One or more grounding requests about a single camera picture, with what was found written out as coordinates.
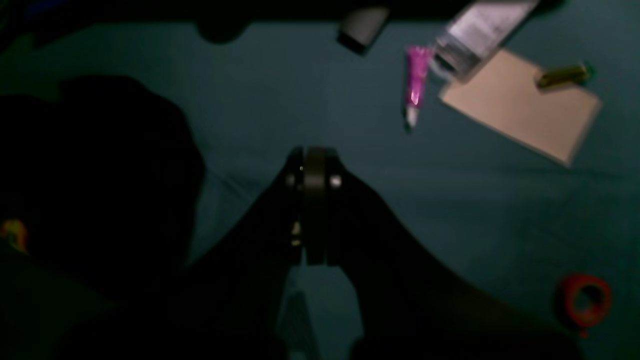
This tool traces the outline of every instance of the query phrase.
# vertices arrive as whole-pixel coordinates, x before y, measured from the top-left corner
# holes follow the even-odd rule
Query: glue tube
[[[406,52],[409,59],[409,82],[405,111],[406,122],[413,129],[418,123],[418,112],[422,107],[432,51],[429,47],[410,46]]]

